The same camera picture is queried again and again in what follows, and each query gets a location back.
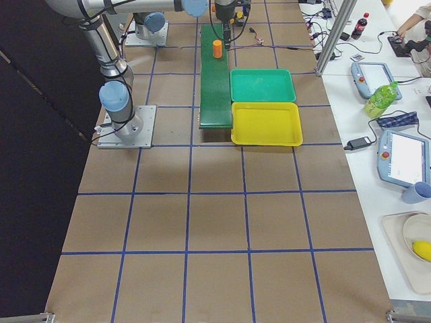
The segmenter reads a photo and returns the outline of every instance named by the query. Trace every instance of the soda bottle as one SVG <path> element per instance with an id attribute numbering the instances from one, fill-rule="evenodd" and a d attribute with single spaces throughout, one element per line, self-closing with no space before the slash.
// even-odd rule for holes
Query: soda bottle
<path id="1" fill-rule="evenodd" d="M 358 23 L 355 26 L 355 29 L 352 32 L 352 35 L 350 37 L 352 37 L 353 39 L 359 39 L 359 37 L 361 37 L 362 32 L 365 29 L 366 24 L 368 23 L 366 21 L 366 18 L 368 18 L 370 14 L 368 12 L 364 13 L 364 17 L 358 20 Z"/>
<path id="2" fill-rule="evenodd" d="M 364 110 L 370 118 L 378 118 L 397 98 L 398 82 L 380 86 L 371 98 L 365 103 Z"/>

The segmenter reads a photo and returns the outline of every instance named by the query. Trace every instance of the blue joint cap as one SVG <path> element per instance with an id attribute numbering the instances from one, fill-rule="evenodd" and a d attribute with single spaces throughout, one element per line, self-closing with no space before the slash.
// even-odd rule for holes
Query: blue joint cap
<path id="1" fill-rule="evenodd" d="M 109 81 L 100 88 L 99 98 L 105 109 L 110 112 L 118 112 L 129 103 L 129 92 L 123 83 Z"/>
<path id="2" fill-rule="evenodd" d="M 147 15 L 143 21 L 144 26 L 150 32 L 158 32 L 164 26 L 165 19 L 164 15 L 161 12 L 151 12 Z"/>
<path id="3" fill-rule="evenodd" d="M 181 0 L 184 10 L 193 17 L 202 16 L 208 9 L 207 0 Z"/>

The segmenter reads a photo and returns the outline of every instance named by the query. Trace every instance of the green conveyor belt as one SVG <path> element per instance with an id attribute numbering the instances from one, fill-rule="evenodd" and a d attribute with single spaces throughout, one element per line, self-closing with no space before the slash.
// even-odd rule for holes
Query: green conveyor belt
<path id="1" fill-rule="evenodd" d="M 214 25 L 219 36 L 222 26 Z M 223 56 L 213 57 L 213 40 L 217 39 L 211 25 L 201 27 L 201 114 L 200 129 L 231 129 L 228 55 L 223 45 Z"/>

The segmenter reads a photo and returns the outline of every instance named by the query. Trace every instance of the person's arm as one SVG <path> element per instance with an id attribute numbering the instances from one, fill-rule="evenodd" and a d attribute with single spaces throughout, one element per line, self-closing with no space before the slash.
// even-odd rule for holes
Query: person's arm
<path id="1" fill-rule="evenodd" d="M 415 26 L 416 24 L 418 24 L 420 21 L 424 20 L 423 17 L 421 17 L 420 15 L 414 13 L 409 19 L 407 19 L 405 21 L 404 24 L 401 25 L 401 27 L 398 28 L 397 30 L 397 34 L 400 37 L 405 37 L 405 33 L 412 28 L 413 26 Z"/>

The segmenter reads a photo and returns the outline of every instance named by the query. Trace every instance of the white screen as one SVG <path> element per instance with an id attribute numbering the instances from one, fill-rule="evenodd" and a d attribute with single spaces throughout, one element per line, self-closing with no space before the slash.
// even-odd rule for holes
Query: white screen
<path id="1" fill-rule="evenodd" d="M 392 157 L 389 176 L 411 184 L 423 181 L 423 151 L 423 142 L 392 134 Z"/>
<path id="2" fill-rule="evenodd" d="M 371 94 L 380 86 L 388 85 L 391 82 L 389 76 L 386 74 L 384 65 L 361 64 L 360 68 Z"/>

